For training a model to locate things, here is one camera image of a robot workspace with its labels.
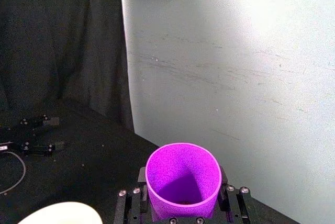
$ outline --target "cup rim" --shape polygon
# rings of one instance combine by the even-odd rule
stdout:
[[[214,190],[214,192],[208,197],[206,198],[205,200],[203,201],[200,201],[198,203],[195,203],[195,204],[189,204],[189,205],[183,205],[183,204],[177,204],[177,203],[174,203],[174,202],[171,202],[171,201],[168,201],[164,198],[162,198],[161,196],[159,196],[155,190],[153,190],[153,188],[151,187],[150,185],[150,182],[148,180],[148,164],[151,160],[151,158],[158,152],[160,151],[161,149],[164,149],[165,147],[169,147],[171,145],[191,145],[193,147],[197,147],[197,148],[200,148],[202,149],[203,151],[207,152],[210,157],[214,160],[215,164],[217,165],[217,169],[219,171],[219,183],[218,183],[218,186],[217,188]],[[222,174],[221,174],[221,169],[220,169],[220,165],[218,163],[218,161],[215,159],[214,155],[211,154],[211,152],[209,152],[207,149],[203,148],[203,147],[200,147],[196,144],[192,144],[192,143],[171,143],[171,144],[166,144],[166,145],[163,145],[161,147],[159,147],[157,150],[155,150],[148,158],[148,161],[147,161],[147,164],[146,164],[146,182],[147,182],[147,187],[148,187],[148,190],[150,190],[151,193],[154,194],[155,197],[157,197],[159,200],[161,200],[162,202],[168,204],[168,205],[171,205],[171,206],[174,206],[174,207],[182,207],[182,208],[191,208],[191,207],[198,207],[198,206],[201,206],[209,201],[211,201],[214,197],[217,197],[218,193],[219,193],[219,190],[221,188],[221,182],[222,182]]]

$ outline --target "black metal mount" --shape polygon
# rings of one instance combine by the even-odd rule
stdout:
[[[222,184],[212,218],[171,217],[166,220],[152,221],[151,204],[145,179],[145,167],[138,177],[138,187],[118,193],[114,224],[260,224],[257,211],[247,187],[236,189],[228,184],[221,168]]]
[[[23,118],[14,127],[0,126],[0,153],[8,151],[21,152],[23,155],[51,156],[55,150],[63,149],[64,142],[48,145],[35,145],[37,135],[49,127],[58,126],[59,118],[41,115],[34,118]]]

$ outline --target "white round object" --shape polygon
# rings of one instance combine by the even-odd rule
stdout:
[[[64,202],[42,208],[19,224],[103,224],[100,215],[90,206]]]

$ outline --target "white wall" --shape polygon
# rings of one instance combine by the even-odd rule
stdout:
[[[335,0],[122,0],[136,133],[208,148],[236,187],[335,223]]]

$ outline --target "purple cup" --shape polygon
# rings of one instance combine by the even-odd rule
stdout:
[[[153,221],[182,216],[211,218],[221,179],[218,162],[202,147],[174,143],[158,148],[146,166]]]

